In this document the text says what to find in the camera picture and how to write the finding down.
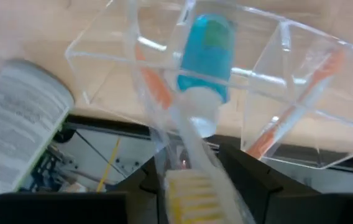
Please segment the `acrylic compartment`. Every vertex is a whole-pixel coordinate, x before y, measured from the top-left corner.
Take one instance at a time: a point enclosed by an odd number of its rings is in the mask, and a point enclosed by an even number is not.
[[[228,82],[180,70],[176,63],[184,54],[192,21],[210,13],[226,16],[236,29]],[[144,58],[133,57],[134,44]],[[302,101],[331,50],[343,53],[340,68],[312,93],[315,100]],[[284,17],[231,1],[112,0],[65,56],[87,104],[121,119],[153,126],[150,116],[156,114],[162,131],[174,132],[169,111],[148,100],[148,113],[140,99],[153,96],[136,91],[146,83],[134,75],[150,69],[175,98],[182,95],[176,75],[226,86],[230,99],[219,109],[217,134],[241,138],[242,150],[294,108],[305,112],[282,131],[264,158],[322,169],[353,157],[353,45]],[[165,145],[169,140],[158,141]]]

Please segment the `booklet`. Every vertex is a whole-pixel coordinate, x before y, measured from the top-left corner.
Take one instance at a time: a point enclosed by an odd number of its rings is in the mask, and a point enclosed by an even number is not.
[[[19,188],[73,105],[67,88],[30,62],[0,71],[0,194]]]

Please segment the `wooden surface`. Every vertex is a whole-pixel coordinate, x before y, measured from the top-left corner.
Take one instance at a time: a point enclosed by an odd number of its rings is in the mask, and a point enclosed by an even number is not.
[[[353,43],[353,1],[348,0],[238,0],[240,4],[288,17],[308,24]],[[73,93],[76,108],[73,114],[106,119],[121,119],[85,104],[81,90],[76,84],[64,53],[70,42],[87,27],[97,13],[105,7],[107,0],[9,0],[0,1],[0,68],[9,58],[25,58],[54,73]],[[121,89],[126,97],[133,97],[131,89]],[[117,112],[144,122],[144,116],[135,106],[120,101]],[[240,124],[234,113],[223,111],[219,134],[240,136]],[[322,124],[315,119],[303,121],[295,128],[289,140],[294,144],[313,145],[314,123],[317,130]],[[353,142],[353,133],[324,133],[326,145],[335,142]]]

